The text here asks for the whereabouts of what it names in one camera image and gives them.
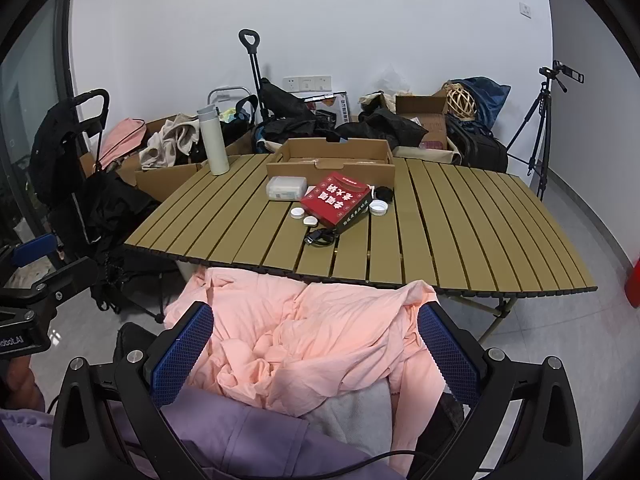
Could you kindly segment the person left hand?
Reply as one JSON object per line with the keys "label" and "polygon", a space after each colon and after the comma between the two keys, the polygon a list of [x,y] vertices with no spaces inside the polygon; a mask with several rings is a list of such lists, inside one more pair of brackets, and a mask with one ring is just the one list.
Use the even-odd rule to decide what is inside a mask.
{"label": "person left hand", "polygon": [[30,367],[30,356],[20,356],[9,362],[6,385],[9,397],[1,403],[8,410],[44,411],[44,397]]}

